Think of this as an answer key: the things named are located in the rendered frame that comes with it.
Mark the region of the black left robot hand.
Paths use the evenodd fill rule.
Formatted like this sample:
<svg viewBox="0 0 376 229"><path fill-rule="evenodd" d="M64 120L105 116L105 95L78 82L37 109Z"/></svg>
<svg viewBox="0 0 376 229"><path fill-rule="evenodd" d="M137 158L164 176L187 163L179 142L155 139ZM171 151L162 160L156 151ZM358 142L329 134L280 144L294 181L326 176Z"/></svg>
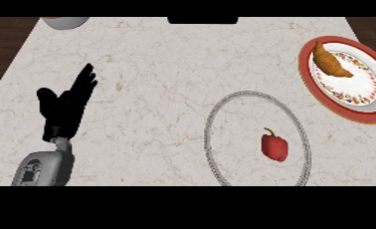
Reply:
<svg viewBox="0 0 376 229"><path fill-rule="evenodd" d="M72 87L59 96L49 88L39 89L40 114L46 119L44 141L56 137L71 139L75 136L96 85L95 67L87 64Z"/></svg>

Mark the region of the clear plate with beaded rim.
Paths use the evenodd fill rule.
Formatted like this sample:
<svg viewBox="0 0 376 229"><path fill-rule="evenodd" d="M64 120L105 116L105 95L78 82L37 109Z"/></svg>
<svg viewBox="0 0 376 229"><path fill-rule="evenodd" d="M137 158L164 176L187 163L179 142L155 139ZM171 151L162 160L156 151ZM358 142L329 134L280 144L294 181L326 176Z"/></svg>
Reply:
<svg viewBox="0 0 376 229"><path fill-rule="evenodd" d="M261 137L288 142L288 156L273 160L261 152ZM311 150L302 123L288 105L271 95L242 91L211 109L204 127L204 153L223 186L304 186L311 170Z"/></svg>

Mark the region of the red round placemat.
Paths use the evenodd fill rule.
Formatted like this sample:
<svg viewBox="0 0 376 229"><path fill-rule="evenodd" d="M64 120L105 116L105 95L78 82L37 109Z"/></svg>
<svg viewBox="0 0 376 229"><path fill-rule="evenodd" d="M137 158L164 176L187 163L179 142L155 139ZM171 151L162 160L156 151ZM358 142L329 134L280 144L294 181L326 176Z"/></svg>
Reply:
<svg viewBox="0 0 376 229"><path fill-rule="evenodd" d="M354 47L360 51L363 51L372 58L372 62L376 63L376 51L373 51L366 45L363 45L360 42L339 37L339 36L320 36L313 38L301 47L298 59L297 59L297 66L298 66L298 72L300 77L304 83L305 88L310 90L310 93L319 100L319 102L326 106L326 108L336 113L339 116L347 118L348 120L364 123L364 124L376 124L376 111L373 112L360 112L350 108L347 108L344 105L341 105L333 99L330 99L323 91L320 90L319 86L314 83L314 79L311 77L311 72L308 69L308 58L313 53L316 42L320 41L322 44L329 43L339 43L344 45L348 45L350 47Z"/></svg>

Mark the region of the brown croissant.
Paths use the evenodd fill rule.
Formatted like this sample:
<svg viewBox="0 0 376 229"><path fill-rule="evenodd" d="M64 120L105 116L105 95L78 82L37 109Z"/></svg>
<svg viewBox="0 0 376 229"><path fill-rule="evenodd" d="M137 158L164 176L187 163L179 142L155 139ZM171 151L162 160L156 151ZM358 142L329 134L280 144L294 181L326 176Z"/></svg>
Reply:
<svg viewBox="0 0 376 229"><path fill-rule="evenodd" d="M351 78L353 74L342 68L335 56L325 50L320 41L316 42L313 50L313 61L320 71L336 78Z"/></svg>

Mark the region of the white floral-rimmed plate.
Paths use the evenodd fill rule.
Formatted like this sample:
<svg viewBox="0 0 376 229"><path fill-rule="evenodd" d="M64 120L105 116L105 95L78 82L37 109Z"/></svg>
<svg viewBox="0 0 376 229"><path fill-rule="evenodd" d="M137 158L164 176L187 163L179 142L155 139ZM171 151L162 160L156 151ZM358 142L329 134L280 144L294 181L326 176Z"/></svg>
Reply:
<svg viewBox="0 0 376 229"><path fill-rule="evenodd" d="M376 111L376 60L356 47L342 43L326 43L325 50L336 58L353 77L328 76L308 58L314 84L325 95L347 108L360 112Z"/></svg>

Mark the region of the white bowl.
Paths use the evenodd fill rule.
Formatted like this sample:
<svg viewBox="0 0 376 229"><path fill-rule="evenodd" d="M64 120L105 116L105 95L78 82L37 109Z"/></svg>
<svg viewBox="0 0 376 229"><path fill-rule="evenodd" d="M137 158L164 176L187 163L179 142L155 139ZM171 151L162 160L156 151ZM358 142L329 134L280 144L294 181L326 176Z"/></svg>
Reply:
<svg viewBox="0 0 376 229"><path fill-rule="evenodd" d="M89 17L43 17L41 20L55 30L71 30L89 21Z"/></svg>

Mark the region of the black rectangular appliance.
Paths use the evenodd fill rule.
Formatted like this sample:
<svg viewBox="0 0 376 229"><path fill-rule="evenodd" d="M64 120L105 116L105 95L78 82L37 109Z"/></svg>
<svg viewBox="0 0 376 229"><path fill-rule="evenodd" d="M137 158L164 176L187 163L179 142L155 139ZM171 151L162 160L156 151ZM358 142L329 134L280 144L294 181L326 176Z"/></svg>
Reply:
<svg viewBox="0 0 376 229"><path fill-rule="evenodd" d="M170 17L171 24L183 25L233 25L238 23L236 17Z"/></svg>

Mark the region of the red bell pepper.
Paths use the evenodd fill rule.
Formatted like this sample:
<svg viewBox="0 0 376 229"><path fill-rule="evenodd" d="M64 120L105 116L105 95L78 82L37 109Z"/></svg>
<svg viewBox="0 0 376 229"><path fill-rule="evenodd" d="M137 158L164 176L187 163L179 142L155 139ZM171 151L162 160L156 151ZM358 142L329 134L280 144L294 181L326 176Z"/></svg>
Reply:
<svg viewBox="0 0 376 229"><path fill-rule="evenodd" d="M271 159L283 162L288 157L288 141L267 127L269 134L261 137L261 152Z"/></svg>

